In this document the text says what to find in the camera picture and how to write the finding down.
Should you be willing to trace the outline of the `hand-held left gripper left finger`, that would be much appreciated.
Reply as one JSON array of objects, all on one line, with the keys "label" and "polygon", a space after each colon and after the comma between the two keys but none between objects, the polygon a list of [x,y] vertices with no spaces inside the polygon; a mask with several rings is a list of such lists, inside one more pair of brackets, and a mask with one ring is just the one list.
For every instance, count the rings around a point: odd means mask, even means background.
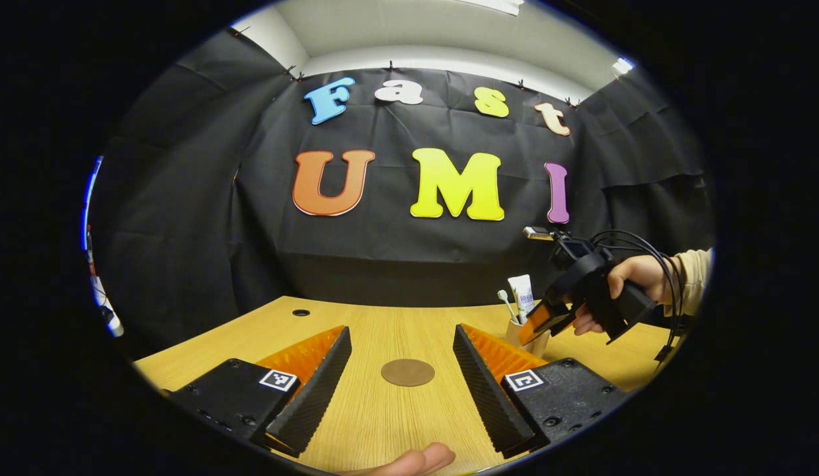
[{"label": "hand-held left gripper left finger", "polygon": [[340,325],[255,364],[228,358],[168,398],[238,440],[299,457],[321,425],[351,355],[350,329]]}]

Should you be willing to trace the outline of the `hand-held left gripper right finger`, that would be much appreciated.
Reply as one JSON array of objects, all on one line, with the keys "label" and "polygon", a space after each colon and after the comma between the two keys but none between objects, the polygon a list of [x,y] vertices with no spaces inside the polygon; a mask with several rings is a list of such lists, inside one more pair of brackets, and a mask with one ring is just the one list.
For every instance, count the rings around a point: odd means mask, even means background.
[{"label": "hand-held left gripper right finger", "polygon": [[629,396],[573,358],[546,362],[466,323],[453,353],[494,450],[517,457],[558,445]]}]

